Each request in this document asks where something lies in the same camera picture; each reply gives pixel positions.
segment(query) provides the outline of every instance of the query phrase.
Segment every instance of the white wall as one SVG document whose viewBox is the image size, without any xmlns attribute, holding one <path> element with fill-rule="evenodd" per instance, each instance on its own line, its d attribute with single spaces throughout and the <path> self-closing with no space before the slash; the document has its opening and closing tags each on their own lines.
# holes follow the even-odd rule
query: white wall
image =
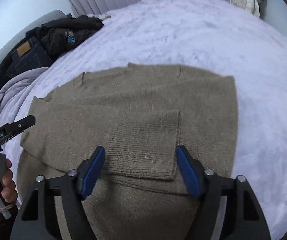
<svg viewBox="0 0 287 240">
<path fill-rule="evenodd" d="M 287 37 L 287 5 L 283 0 L 267 0 L 263 19 Z"/>
<path fill-rule="evenodd" d="M 69 0 L 0 0 L 0 49 L 41 16 L 61 10 L 73 15 Z"/>
</svg>

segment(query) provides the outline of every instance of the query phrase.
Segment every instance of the finger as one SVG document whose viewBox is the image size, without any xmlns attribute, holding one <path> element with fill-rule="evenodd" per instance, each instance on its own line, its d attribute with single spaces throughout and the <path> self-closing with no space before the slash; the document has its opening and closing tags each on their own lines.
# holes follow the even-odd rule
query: finger
<svg viewBox="0 0 287 240">
<path fill-rule="evenodd" d="M 12 166 L 11 161 L 10 161 L 10 160 L 8 160 L 8 159 L 6 159 L 6 161 L 5 161 L 5 166 L 6 166 L 8 169 L 10 169 L 10 168 L 11 168 L 11 166 Z"/>
<path fill-rule="evenodd" d="M 1 192 L 1 195 L 3 196 L 3 198 L 5 200 L 9 199 L 10 196 L 13 194 L 13 192 L 15 191 L 16 189 L 16 184 L 14 181 L 12 181 L 9 185 L 9 187 L 5 187 L 2 192 Z"/>
<path fill-rule="evenodd" d="M 8 199 L 5 199 L 5 201 L 7 203 L 12 203 L 12 202 L 16 202 L 17 201 L 17 198 L 18 198 L 18 193 L 17 191 L 15 190 Z"/>
<path fill-rule="evenodd" d="M 8 187 L 10 186 L 10 183 L 12 181 L 12 176 L 13 176 L 13 173 L 11 170 L 6 170 L 3 178 L 2 178 L 2 183 L 4 184 L 5 187 Z"/>
</svg>

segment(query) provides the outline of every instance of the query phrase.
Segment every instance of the jeans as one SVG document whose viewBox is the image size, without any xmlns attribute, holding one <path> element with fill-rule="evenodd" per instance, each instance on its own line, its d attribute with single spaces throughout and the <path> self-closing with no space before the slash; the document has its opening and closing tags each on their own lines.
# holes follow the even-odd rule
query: jeans
<svg viewBox="0 0 287 240">
<path fill-rule="evenodd" d="M 50 67 L 53 64 L 45 48 L 39 43 L 36 37 L 29 40 L 31 49 L 19 57 L 17 50 L 11 56 L 12 64 L 8 68 L 6 75 L 13 78 L 23 72 L 40 67 Z"/>
</svg>

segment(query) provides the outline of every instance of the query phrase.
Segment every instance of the black clothing pile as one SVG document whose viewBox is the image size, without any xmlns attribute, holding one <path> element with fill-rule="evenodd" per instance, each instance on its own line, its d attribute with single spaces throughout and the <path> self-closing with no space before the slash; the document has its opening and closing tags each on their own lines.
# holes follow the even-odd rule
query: black clothing pile
<svg viewBox="0 0 287 240">
<path fill-rule="evenodd" d="M 28 31 L 0 64 L 0 90 L 25 71 L 50 67 L 60 55 L 75 49 L 102 27 L 102 20 L 82 15 L 53 20 Z"/>
<path fill-rule="evenodd" d="M 94 35 L 103 26 L 102 20 L 82 15 L 78 18 L 58 19 L 26 33 L 26 38 L 37 37 L 48 55 L 58 57 Z"/>
</svg>

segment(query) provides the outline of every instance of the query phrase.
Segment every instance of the bed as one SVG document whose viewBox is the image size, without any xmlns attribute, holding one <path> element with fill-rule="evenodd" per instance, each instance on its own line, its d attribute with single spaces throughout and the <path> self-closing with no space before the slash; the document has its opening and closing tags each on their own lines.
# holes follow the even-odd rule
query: bed
<svg viewBox="0 0 287 240">
<path fill-rule="evenodd" d="M 224 0 L 142 0 L 112 10 L 94 36 L 49 69 L 24 73 L 0 91 L 0 126 L 28 113 L 82 72 L 128 62 L 185 64 L 235 77 L 239 123 L 232 177 L 250 181 L 273 240 L 287 231 L 287 38 Z M 3 151 L 13 163 L 20 136 Z"/>
</svg>

